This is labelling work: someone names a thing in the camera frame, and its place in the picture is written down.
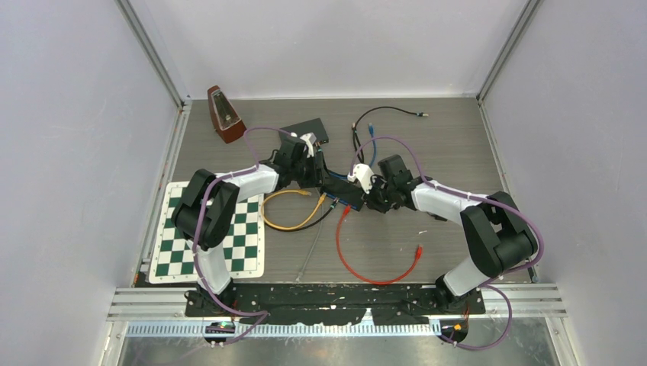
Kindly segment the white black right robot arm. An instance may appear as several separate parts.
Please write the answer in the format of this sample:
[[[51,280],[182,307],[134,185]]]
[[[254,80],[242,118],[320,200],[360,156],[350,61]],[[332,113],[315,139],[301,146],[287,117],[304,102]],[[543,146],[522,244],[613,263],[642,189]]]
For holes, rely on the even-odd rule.
[[[368,165],[356,164],[348,175],[359,182],[367,208],[386,213],[406,207],[463,229],[468,258],[437,278],[432,291],[442,311],[456,312],[467,294],[539,251],[537,238],[509,194],[471,194],[423,175],[415,177],[399,155],[378,166],[380,172],[374,173]]]

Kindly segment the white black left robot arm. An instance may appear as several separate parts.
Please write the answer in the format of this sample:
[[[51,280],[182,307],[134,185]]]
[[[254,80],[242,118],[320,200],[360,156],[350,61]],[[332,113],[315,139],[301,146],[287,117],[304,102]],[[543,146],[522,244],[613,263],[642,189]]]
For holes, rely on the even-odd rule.
[[[260,194],[274,193],[295,182],[312,188],[320,182],[316,137],[306,133],[286,137],[272,160],[235,172],[214,174],[199,169],[192,176],[172,213],[172,224],[192,241],[198,286],[204,305],[215,315],[233,309],[232,276],[224,261],[223,240],[229,233],[237,204]]]

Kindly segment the black blue network switch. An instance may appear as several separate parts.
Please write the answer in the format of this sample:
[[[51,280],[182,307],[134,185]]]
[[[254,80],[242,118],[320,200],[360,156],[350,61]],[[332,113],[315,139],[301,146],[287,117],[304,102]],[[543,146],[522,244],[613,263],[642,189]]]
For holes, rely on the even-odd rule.
[[[360,211],[364,206],[364,191],[348,181],[339,178],[330,178],[320,187],[320,192],[332,199],[338,199],[341,204]]]

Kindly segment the dark grey network switch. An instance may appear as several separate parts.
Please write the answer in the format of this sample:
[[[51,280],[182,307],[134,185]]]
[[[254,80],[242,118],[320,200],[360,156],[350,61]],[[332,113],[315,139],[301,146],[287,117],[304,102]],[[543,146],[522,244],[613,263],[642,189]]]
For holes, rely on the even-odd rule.
[[[292,124],[286,127],[281,127],[281,130],[288,132],[290,135],[295,134],[297,137],[312,133],[316,140],[315,142],[323,145],[330,141],[323,121],[320,118],[306,120],[297,124]]]

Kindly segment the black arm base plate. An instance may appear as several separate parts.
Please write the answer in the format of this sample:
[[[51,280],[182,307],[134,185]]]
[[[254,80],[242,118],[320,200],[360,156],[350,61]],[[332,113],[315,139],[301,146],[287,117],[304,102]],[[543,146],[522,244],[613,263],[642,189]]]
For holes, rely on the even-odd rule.
[[[219,295],[228,310],[201,287],[184,293],[188,317],[225,316],[252,325],[262,311],[265,324],[344,326],[371,315],[376,325],[422,324],[427,316],[481,315],[482,296],[472,291],[455,302],[441,300],[424,284],[256,284],[232,283]]]

